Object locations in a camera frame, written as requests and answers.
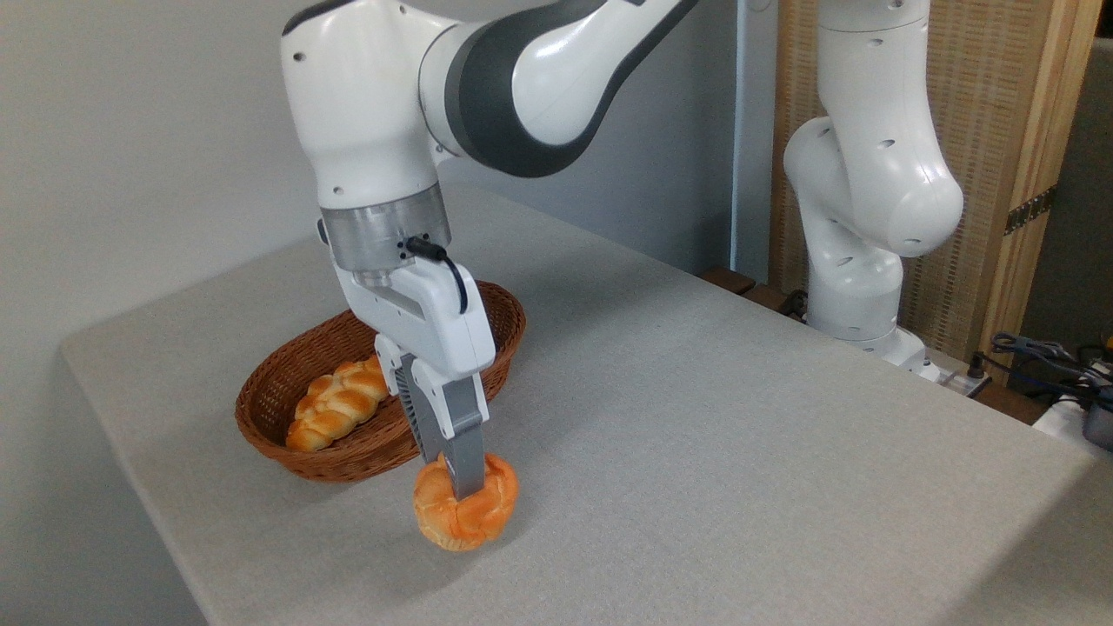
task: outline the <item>table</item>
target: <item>table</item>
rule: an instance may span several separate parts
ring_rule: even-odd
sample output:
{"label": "table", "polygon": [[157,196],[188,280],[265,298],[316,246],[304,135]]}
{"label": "table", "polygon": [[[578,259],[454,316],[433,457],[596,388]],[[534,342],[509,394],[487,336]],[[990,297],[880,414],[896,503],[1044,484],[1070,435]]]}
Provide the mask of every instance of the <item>table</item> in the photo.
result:
{"label": "table", "polygon": [[454,258],[529,329],[485,427],[522,495],[444,552],[420,461],[318,485],[236,394],[344,309],[306,241],[69,338],[213,624],[1113,623],[1113,469],[647,256],[447,186]]}

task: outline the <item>bread roll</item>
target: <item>bread roll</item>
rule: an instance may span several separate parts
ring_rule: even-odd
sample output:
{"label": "bread roll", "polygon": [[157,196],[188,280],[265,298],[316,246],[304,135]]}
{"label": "bread roll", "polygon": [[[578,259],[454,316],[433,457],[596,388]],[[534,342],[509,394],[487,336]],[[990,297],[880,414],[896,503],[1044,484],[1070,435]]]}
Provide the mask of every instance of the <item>bread roll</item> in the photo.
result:
{"label": "bread roll", "polygon": [[342,363],[334,373],[309,383],[294,410],[286,447],[311,452],[331,446],[367,421],[387,393],[376,356]]}
{"label": "bread roll", "polygon": [[498,539],[514,513],[518,476],[510,463],[487,453],[483,489],[456,500],[444,454],[417,472],[414,513],[426,539],[454,552]]}

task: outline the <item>bread basket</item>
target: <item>bread basket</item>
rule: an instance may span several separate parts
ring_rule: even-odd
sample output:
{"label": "bread basket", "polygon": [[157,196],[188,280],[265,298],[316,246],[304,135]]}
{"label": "bread basket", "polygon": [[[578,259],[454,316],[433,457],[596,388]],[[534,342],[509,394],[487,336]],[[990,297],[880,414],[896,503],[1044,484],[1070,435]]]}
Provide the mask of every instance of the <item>bread basket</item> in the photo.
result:
{"label": "bread basket", "polygon": [[[510,292],[477,282],[486,309],[495,359],[481,374],[487,401],[506,382],[510,362],[525,331],[525,312]],[[259,452],[286,469],[321,482],[353,482],[394,469],[417,456],[417,443],[397,397],[378,404],[375,414],[347,437],[316,452],[285,447],[294,407],[317,376],[344,361],[375,353],[375,331],[345,311],[313,327],[270,354],[244,383],[236,399],[236,423]]]}

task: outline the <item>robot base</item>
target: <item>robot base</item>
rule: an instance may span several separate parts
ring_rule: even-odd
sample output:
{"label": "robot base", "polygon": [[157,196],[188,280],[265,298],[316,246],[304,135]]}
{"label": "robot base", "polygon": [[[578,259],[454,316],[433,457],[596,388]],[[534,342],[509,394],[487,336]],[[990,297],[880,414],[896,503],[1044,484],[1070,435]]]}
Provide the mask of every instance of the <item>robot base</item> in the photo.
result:
{"label": "robot base", "polygon": [[895,326],[888,334],[878,339],[847,341],[847,343],[858,348],[863,352],[880,356],[889,363],[908,370],[920,378],[925,378],[932,382],[939,382],[942,372],[927,358],[927,349],[924,346],[924,342],[900,326]]}

